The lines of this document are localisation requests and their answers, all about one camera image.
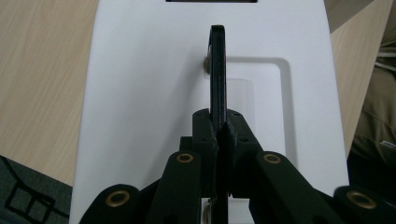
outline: wooden table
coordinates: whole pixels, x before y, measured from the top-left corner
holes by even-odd
[[[392,0],[332,33],[351,146]],[[0,0],[0,155],[73,185],[97,0]]]

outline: white platform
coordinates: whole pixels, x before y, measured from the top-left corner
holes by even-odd
[[[163,172],[191,115],[209,107],[210,26],[226,32],[228,107],[264,150],[286,155],[316,188],[348,184],[331,40],[322,1],[167,3],[101,0],[91,56],[70,223],[105,188],[139,189]],[[230,223],[249,223],[231,202]]]

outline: brass insert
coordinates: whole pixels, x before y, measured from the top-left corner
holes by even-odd
[[[365,208],[365,209],[374,209],[376,208],[376,202],[367,195],[364,195],[355,190],[349,191],[346,194],[346,197],[355,205]]]
[[[265,154],[264,160],[273,164],[278,164],[281,162],[281,159],[274,154]]]
[[[119,207],[129,201],[131,195],[126,190],[117,190],[109,194],[106,198],[106,203],[110,207]]]
[[[177,161],[182,162],[182,163],[187,163],[190,161],[193,161],[194,157],[188,153],[183,153],[177,156]]]

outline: black mat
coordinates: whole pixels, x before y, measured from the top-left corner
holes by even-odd
[[[68,223],[72,187],[0,160],[0,224]]]

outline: white plastic surface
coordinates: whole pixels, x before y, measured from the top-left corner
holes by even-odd
[[[209,107],[204,58],[213,24],[226,32],[228,107],[245,116],[263,149],[286,155],[327,194],[348,184],[322,1],[101,0],[70,223],[103,189],[158,179],[180,136],[191,135],[192,113]],[[247,209],[230,216],[251,222]]]

